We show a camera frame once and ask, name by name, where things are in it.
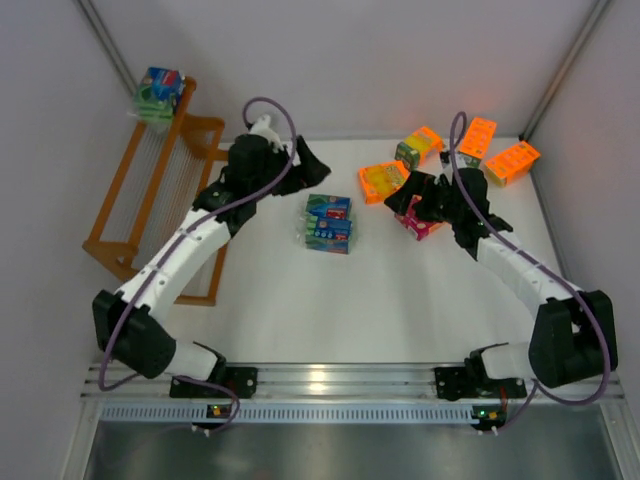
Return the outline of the pink scrubber sponge box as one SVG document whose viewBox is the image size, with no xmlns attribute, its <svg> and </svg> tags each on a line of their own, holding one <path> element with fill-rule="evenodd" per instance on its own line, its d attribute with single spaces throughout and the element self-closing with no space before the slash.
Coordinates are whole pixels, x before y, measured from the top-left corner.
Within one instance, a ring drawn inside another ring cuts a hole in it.
<svg viewBox="0 0 640 480">
<path fill-rule="evenodd" d="M 400 225 L 411 233 L 417 241 L 423 240 L 443 226 L 443 223 L 426 222 L 417 218 L 414 206 L 421 199 L 421 196 L 414 195 L 406 214 L 394 215 L 394 218 L 400 223 Z"/>
</svg>

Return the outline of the blue green sponge pack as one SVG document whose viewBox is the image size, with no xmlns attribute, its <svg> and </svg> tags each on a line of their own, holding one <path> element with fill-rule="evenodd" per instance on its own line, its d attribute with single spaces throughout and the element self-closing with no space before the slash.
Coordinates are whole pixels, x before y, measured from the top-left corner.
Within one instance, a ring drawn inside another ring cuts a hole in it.
<svg viewBox="0 0 640 480">
<path fill-rule="evenodd" d="M 352 201 L 348 197 L 325 194 L 310 194 L 308 196 L 305 212 L 318 217 L 348 219 L 351 212 Z"/>
<path fill-rule="evenodd" d="M 305 214 L 297 223 L 301 245 L 319 252 L 349 254 L 353 232 L 353 222 L 348 219 Z"/>
<path fill-rule="evenodd" d="M 179 70 L 149 67 L 133 96 L 136 116 L 148 124 L 171 123 L 185 86 Z"/>
</svg>

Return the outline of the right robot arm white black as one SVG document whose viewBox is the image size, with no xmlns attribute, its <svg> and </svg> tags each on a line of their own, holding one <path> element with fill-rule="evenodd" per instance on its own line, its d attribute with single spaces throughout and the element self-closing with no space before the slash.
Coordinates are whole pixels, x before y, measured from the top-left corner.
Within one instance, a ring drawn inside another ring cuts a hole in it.
<svg viewBox="0 0 640 480">
<path fill-rule="evenodd" d="M 607 381 L 618 366 L 611 299 L 568 282 L 524 249 L 512 226 L 491 212 L 487 192 L 474 168 L 451 177 L 414 171 L 384 202 L 397 215 L 449 224 L 456 243 L 533 317 L 528 341 L 481 347 L 467 364 L 483 380 L 531 379 L 544 392 L 595 376 Z"/>
</svg>

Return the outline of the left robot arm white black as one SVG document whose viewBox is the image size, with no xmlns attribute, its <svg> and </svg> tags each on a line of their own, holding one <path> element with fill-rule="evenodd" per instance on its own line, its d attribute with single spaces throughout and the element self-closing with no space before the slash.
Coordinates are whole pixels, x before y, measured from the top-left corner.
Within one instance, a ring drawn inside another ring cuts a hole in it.
<svg viewBox="0 0 640 480">
<path fill-rule="evenodd" d="M 116 292 L 96 295 L 92 312 L 105 361 L 117 360 L 147 379 L 167 373 L 220 381 L 225 357 L 176 340 L 163 322 L 197 271 L 256 214 L 260 200 L 315 187 L 330 174 L 302 136 L 293 147 L 256 134 L 237 137 L 218 178 L 197 195 L 166 244 Z"/>
</svg>

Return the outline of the orange green box yellow sponge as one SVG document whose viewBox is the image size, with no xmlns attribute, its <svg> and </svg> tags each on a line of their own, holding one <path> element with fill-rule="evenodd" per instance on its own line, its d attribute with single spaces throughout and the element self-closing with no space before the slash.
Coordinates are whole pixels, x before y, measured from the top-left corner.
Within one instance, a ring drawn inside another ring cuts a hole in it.
<svg viewBox="0 0 640 480">
<path fill-rule="evenodd" d="M 422 126 L 397 144 L 394 159 L 413 171 L 432 151 L 441 152 L 443 148 L 442 138 L 429 127 Z"/>
</svg>

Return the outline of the orange box far right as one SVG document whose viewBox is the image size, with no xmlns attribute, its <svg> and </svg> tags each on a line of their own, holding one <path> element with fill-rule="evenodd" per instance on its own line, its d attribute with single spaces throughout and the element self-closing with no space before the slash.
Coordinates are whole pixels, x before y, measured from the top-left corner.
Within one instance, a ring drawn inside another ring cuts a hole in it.
<svg viewBox="0 0 640 480">
<path fill-rule="evenodd" d="M 506 187 L 526 175 L 540 156 L 540 152 L 533 146 L 520 141 L 487 160 L 485 171 L 490 180 Z"/>
</svg>

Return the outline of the orange box upright back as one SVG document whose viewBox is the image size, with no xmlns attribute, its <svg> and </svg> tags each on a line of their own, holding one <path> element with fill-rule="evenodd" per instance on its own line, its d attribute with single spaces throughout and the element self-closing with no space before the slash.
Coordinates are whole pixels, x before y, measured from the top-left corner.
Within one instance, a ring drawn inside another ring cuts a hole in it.
<svg viewBox="0 0 640 480">
<path fill-rule="evenodd" d="M 495 121 L 475 117 L 455 147 L 458 166 L 478 168 L 489 150 L 496 129 Z"/>
</svg>

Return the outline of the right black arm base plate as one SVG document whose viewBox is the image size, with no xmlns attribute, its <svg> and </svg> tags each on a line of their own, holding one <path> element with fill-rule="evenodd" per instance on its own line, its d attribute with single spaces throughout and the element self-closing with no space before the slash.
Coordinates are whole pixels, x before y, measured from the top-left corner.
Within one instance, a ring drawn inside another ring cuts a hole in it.
<svg viewBox="0 0 640 480">
<path fill-rule="evenodd" d="M 527 396 L 521 379 L 482 380 L 473 377 L 465 367 L 460 366 L 436 367 L 433 372 L 439 399 L 524 399 Z"/>
</svg>

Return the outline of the aluminium mounting rail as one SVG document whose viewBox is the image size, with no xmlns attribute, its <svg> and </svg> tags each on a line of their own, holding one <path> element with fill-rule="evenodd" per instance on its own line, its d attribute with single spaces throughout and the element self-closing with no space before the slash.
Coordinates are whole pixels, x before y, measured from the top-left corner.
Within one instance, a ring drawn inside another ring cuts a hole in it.
<svg viewBox="0 0 640 480">
<path fill-rule="evenodd" d="M 456 364 L 236 364 L 258 369 L 257 389 L 249 399 L 439 399 L 433 370 Z M 169 398 L 172 377 L 138 377 L 113 391 L 98 385 L 99 365 L 89 367 L 81 398 L 112 396 L 119 399 Z M 527 394 L 533 384 L 524 381 Z M 578 401 L 595 393 L 600 378 L 588 379 L 551 390 L 553 395 Z"/>
</svg>

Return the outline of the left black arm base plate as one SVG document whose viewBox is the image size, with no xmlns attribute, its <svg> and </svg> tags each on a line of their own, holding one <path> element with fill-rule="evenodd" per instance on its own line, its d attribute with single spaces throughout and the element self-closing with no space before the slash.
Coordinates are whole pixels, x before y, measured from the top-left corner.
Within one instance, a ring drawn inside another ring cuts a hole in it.
<svg viewBox="0 0 640 480">
<path fill-rule="evenodd" d="M 240 399 L 249 399 L 256 392 L 258 384 L 257 377 L 258 369 L 255 367 L 227 366 L 223 373 L 213 379 L 207 380 L 207 383 L 224 387 Z M 230 395 L 225 391 L 173 377 L 169 397 L 175 399 L 218 399 L 229 398 Z"/>
</svg>

